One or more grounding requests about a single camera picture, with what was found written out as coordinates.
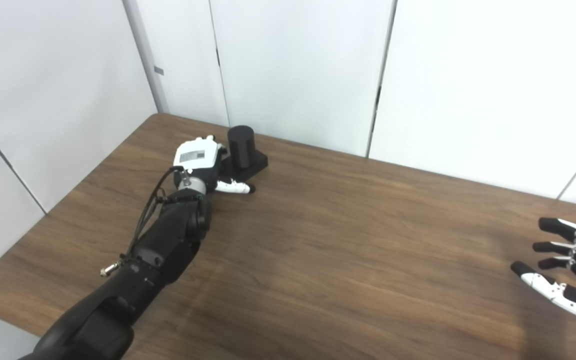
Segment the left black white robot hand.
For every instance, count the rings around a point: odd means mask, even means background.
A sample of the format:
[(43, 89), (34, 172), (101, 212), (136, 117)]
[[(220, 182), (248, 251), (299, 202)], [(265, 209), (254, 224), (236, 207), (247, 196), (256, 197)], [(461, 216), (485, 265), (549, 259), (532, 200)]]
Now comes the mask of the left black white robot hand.
[(227, 148), (215, 141), (213, 135), (181, 143), (176, 150), (173, 166), (183, 169), (173, 173), (174, 187), (178, 191), (190, 188), (203, 195), (213, 192), (256, 192), (253, 184), (238, 182), (221, 171), (222, 159), (226, 154)]

